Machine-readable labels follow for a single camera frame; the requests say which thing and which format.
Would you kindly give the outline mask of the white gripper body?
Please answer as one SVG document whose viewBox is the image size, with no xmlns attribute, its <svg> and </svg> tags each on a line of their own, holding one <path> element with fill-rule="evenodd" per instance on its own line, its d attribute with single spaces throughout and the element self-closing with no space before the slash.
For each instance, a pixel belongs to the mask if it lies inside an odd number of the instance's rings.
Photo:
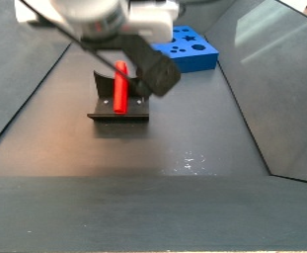
<svg viewBox="0 0 307 253">
<path fill-rule="evenodd" d="M 179 3 L 175 0 L 128 0 L 124 33 L 142 36 L 148 43 L 170 42 L 178 16 Z"/>
</svg>

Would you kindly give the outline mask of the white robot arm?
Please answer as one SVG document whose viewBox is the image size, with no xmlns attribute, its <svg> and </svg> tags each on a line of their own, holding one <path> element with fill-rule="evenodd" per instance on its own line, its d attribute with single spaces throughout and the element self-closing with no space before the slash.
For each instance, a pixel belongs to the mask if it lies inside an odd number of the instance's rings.
<svg viewBox="0 0 307 253">
<path fill-rule="evenodd" d="M 49 21 L 90 40 L 139 35 L 148 43 L 170 42 L 179 16 L 175 0 L 13 0 L 13 4 L 19 23 Z"/>
</svg>

